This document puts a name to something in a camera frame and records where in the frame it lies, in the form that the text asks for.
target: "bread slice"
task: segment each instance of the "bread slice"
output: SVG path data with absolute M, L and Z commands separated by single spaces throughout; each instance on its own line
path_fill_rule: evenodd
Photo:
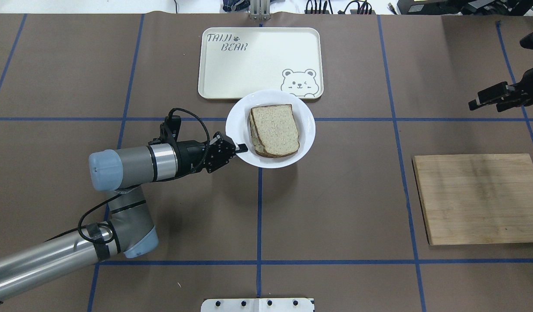
M 291 104 L 251 108 L 251 139 L 260 156 L 276 158 L 299 150 L 299 131 Z

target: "blue tape line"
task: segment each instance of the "blue tape line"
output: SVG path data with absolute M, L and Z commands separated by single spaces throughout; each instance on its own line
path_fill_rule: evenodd
M 510 73 L 511 80 L 513 81 L 513 83 L 517 83 L 517 81 L 515 80 L 515 76 L 513 75 L 513 71 L 511 69 L 509 58 L 507 57 L 506 45 L 504 44 L 504 38 L 502 37 L 502 30 L 500 29 L 501 23 L 502 23 L 501 20 L 498 20 L 498 22 L 496 22 L 496 31 L 498 32 L 498 39 L 500 40 L 500 46 L 502 47 L 502 53 L 504 54 L 504 59 L 506 60 L 506 65 Z
M 95 264 L 95 270 L 93 271 L 93 280 L 91 282 L 91 292 L 89 293 L 89 301 L 88 301 L 88 304 L 87 304 L 87 312 L 91 312 L 92 311 L 92 304 L 93 304 L 94 299 L 95 299 L 96 280 L 98 278 L 98 266 L 99 266 L 99 264 L 96 263 Z
M 351 118 L 351 117 L 318 117 L 315 118 L 314 121 L 316 122 L 391 122 L 392 119 L 390 117 L 361 117 L 361 118 Z
M 205 122 L 225 122 L 223 117 L 202 117 Z M 447 118 L 447 117 L 396 117 L 399 122 L 526 122 L 527 118 Z M 0 117 L 0 121 L 128 121 L 128 122 L 162 122 L 164 117 Z M 182 117 L 183 121 L 197 121 L 195 118 Z M 318 117 L 318 122 L 391 122 L 391 117 Z
M 380 46 L 382 48 L 382 57 L 384 61 L 384 71 L 386 73 L 386 85 L 388 87 L 388 96 L 389 96 L 389 106 L 392 111 L 392 119 L 393 119 L 393 132 L 396 137 L 396 144 L 397 144 L 397 156 L 399 157 L 399 168 L 401 169 L 401 181 L 403 183 L 403 192 L 405 193 L 405 201 L 407 203 L 407 215 L 409 217 L 409 232 L 411 234 L 411 245 L 413 247 L 413 256 L 415 257 L 415 261 L 419 260 L 419 253 L 417 251 L 417 240 L 415 238 L 415 227 L 413 225 L 413 215 L 411 213 L 411 202 L 409 201 L 409 190 L 407 188 L 407 178 L 405 177 L 405 166 L 403 165 L 403 154 L 401 152 L 401 141 L 399 140 L 399 129 L 397 128 L 397 118 L 396 118 L 396 109 L 393 104 L 393 93 L 392 93 L 392 85 L 389 79 L 389 69 L 388 69 L 388 61 L 386 57 L 386 48 L 384 44 L 384 33 L 382 30 L 382 21 L 380 19 L 380 15 L 376 16 L 378 19 L 378 30 L 380 34 Z M 421 300 L 421 308 L 423 312 L 426 312 L 426 304 L 425 304 L 425 292 L 424 288 L 422 286 L 422 276 L 421 276 L 421 267 L 418 263 L 415 264 L 415 268 L 417 271 L 417 284 L 419 286 L 419 298 Z
M 145 21 L 145 14 L 141 14 L 139 22 L 139 33 L 137 34 L 137 42 L 135 43 L 135 52 L 133 53 L 133 63 L 131 64 L 131 74 L 129 76 L 128 92 L 126 93 L 126 102 L 124 105 L 124 114 L 122 115 L 122 125 L 120 126 L 120 136 L 118 138 L 117 149 L 122 146 L 122 138 L 124 136 L 124 129 L 126 126 L 126 117 L 128 116 L 129 100 L 131 97 L 131 87 L 133 85 L 133 76 L 135 75 L 135 67 L 137 65 L 137 55 L 139 54 L 139 43 L 141 42 L 141 32 L 143 32 L 143 22 Z
M 4 69 L 2 70 L 2 75 L 0 75 L 0 88 L 2 87 L 2 83 L 4 83 L 4 78 L 6 77 L 8 66 L 10 65 L 10 61 L 12 60 L 12 56 L 14 56 L 14 51 L 16 50 L 16 45 L 18 45 L 18 41 L 20 39 L 20 35 L 22 34 L 22 30 L 23 30 L 23 26 L 25 24 L 26 18 L 27 18 L 27 14 L 24 14 L 22 18 L 22 23 L 20 24 L 20 28 L 18 29 L 18 33 L 16 34 L 16 39 L 14 40 L 14 44 L 12 44 L 10 54 L 8 55 L 8 60 L 6 61 L 6 64 L 4 65 Z
M 257 297 L 260 297 L 262 293 L 262 168 L 258 169 L 257 208 Z
M 396 117 L 399 122 L 524 122 L 524 118 L 438 118 L 438 117 Z
M 256 260 L 109 260 L 100 265 L 256 265 Z
M 533 258 L 518 259 L 423 259 L 420 264 L 533 263 Z
M 121 121 L 121 117 L 0 117 L 0 121 L 101 122 Z
M 256 265 L 256 260 L 108 260 L 99 265 Z M 261 265 L 400 265 L 400 264 L 484 264 L 533 263 L 533 258 L 517 259 L 372 259 L 372 260 L 261 260 Z
M 506 45 L 504 43 L 504 38 L 502 36 L 500 20 L 496 23 L 496 32 L 498 33 L 498 39 L 500 40 L 500 46 L 502 47 L 502 53 L 504 54 L 504 60 L 506 61 L 506 66 L 507 66 L 507 70 L 510 73 L 511 81 L 515 84 L 517 83 L 517 80 L 515 79 L 515 75 L 513 74 L 513 70 L 511 69 L 509 57 L 507 56 Z M 530 134 L 530 140 L 532 140 L 532 145 L 533 145 L 533 131 L 532 131 L 532 126 L 530 125 L 530 119 L 528 118 L 528 114 L 526 113 L 526 108 L 522 106 L 520 110 L 522 110 L 523 112 L 524 121 L 526 122 L 526 127 L 528 128 L 528 133 Z
M 263 260 L 263 265 L 361 265 L 361 264 L 415 264 L 411 259 L 378 260 Z

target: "light blue end cap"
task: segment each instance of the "light blue end cap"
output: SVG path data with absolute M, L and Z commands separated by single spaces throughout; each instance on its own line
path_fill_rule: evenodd
M 98 191 L 118 189 L 124 179 L 120 156 L 111 149 L 89 155 L 89 171 L 93 187 Z
M 159 237 L 157 236 L 157 227 L 153 229 L 143 237 L 137 244 L 130 249 L 124 251 L 124 255 L 131 259 L 132 257 L 139 257 L 149 251 L 155 249 L 159 245 Z

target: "bear cartoon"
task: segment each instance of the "bear cartoon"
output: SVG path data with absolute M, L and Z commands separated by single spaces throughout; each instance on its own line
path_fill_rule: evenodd
M 316 71 L 307 69 L 306 71 L 292 71 L 291 69 L 284 69 L 282 71 L 284 82 L 282 83 L 282 91 L 291 93 L 296 97 L 313 98 L 318 93 L 318 85 L 316 84 Z

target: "white plate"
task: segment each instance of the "white plate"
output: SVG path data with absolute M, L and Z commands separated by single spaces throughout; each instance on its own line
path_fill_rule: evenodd
M 292 105 L 295 123 L 299 130 L 299 150 L 286 157 L 259 156 L 251 142 L 251 126 L 249 125 L 251 108 L 274 104 Z M 237 156 L 244 162 L 261 168 L 282 168 L 300 160 L 311 148 L 315 134 L 314 117 L 306 104 L 295 95 L 278 90 L 262 90 L 246 95 L 232 107 L 226 120 L 226 135 L 236 144 L 244 143 L 249 148 L 248 152 L 238 153 Z

